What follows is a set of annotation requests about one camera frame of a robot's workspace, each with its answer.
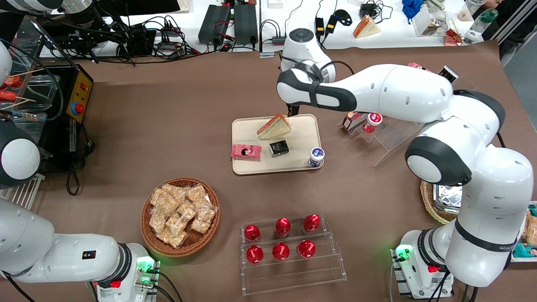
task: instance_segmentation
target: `green light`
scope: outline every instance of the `green light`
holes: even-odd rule
[[[136,267],[143,272],[147,272],[147,270],[152,269],[154,266],[155,260],[149,256],[140,257],[136,261]]]
[[[395,253],[399,257],[403,257],[405,259],[410,258],[410,253],[412,252],[412,246],[411,245],[399,245],[395,248]]]

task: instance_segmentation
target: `keyboard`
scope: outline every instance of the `keyboard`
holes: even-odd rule
[[[179,3],[179,7],[181,8],[178,12],[189,12],[190,7],[192,6],[192,1],[194,0],[177,0],[177,3]]]

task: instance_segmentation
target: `gray floor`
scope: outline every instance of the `gray floor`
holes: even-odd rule
[[[533,128],[537,128],[537,38],[531,39],[519,50],[504,69],[532,121]]]

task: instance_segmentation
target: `bread slice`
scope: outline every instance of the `bread slice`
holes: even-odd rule
[[[291,125],[283,114],[278,113],[257,131],[257,137],[262,140],[275,138],[291,131]]]
[[[355,38],[363,38],[376,33],[380,33],[380,28],[369,15],[365,15],[352,34]]]

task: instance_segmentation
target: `red cup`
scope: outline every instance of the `red cup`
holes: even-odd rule
[[[307,216],[302,224],[302,231],[306,234],[315,232],[321,226],[321,217],[317,214]]]
[[[272,256],[278,261],[283,261],[289,257],[289,247],[285,243],[276,243],[272,248]]]
[[[315,247],[315,243],[313,243],[311,240],[302,240],[302,242],[300,242],[296,247],[296,251],[303,258],[313,257],[316,249],[317,247]]]
[[[261,239],[261,233],[256,225],[248,225],[244,229],[244,237],[248,241],[257,242]]]
[[[248,262],[257,264],[263,260],[263,250],[259,246],[251,246],[246,251],[246,260]]]
[[[276,235],[278,237],[286,237],[289,231],[291,231],[291,222],[289,222],[289,219],[283,217],[276,221]]]
[[[362,125],[362,129],[366,133],[373,133],[380,123],[382,123],[382,115],[373,112],[367,115],[366,122]]]

